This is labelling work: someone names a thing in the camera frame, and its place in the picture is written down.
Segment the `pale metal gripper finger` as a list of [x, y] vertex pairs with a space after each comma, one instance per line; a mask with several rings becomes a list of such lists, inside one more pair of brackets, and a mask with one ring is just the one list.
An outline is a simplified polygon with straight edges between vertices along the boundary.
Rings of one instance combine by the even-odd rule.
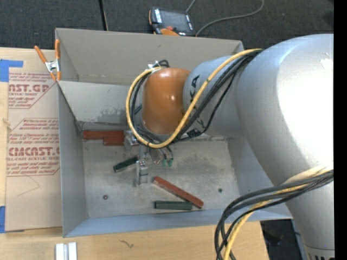
[[145, 161], [136, 161], [134, 185], [140, 186], [148, 183], [149, 168]]
[[139, 145], [137, 138], [134, 136], [131, 130], [124, 131], [124, 149], [126, 151], [131, 150], [132, 148]]

